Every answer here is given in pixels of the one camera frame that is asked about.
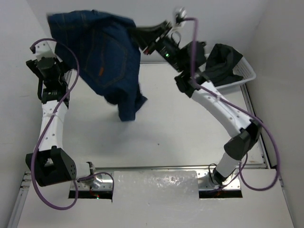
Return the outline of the dark blue denim trousers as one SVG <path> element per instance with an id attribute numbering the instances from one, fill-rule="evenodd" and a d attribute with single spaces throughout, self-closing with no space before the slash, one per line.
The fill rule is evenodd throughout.
<path id="1" fill-rule="evenodd" d="M 128 32 L 135 22 L 97 10 L 48 14 L 47 22 L 55 54 L 72 68 L 78 61 L 88 86 L 118 106 L 122 122 L 134 121 L 147 101 L 139 84 L 141 53 Z"/>

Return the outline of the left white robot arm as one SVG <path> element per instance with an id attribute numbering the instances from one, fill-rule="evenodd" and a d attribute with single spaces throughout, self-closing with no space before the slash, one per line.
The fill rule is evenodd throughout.
<path id="1" fill-rule="evenodd" d="M 71 69 L 56 57 L 28 60 L 27 67 L 38 77 L 42 123 L 36 157 L 26 156 L 36 182 L 45 187 L 77 180 L 92 174 L 90 162 L 76 163 L 63 149 L 63 126 L 69 108 L 68 85 Z"/>

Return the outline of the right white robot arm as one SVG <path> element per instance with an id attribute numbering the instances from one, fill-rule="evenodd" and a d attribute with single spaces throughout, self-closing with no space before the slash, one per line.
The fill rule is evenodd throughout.
<path id="1" fill-rule="evenodd" d="M 209 111 L 231 137 L 224 145 L 225 152 L 220 162 L 209 171 L 209 181 L 220 186 L 257 143 L 261 124 L 248 114 L 230 106 L 209 77 L 200 70 L 200 66 L 207 61 L 206 43 L 191 41 L 180 48 L 170 35 L 173 29 L 171 23 L 165 20 L 156 26 L 129 28 L 128 32 L 145 55 L 157 51 L 179 72 L 174 78 L 179 91 Z"/>

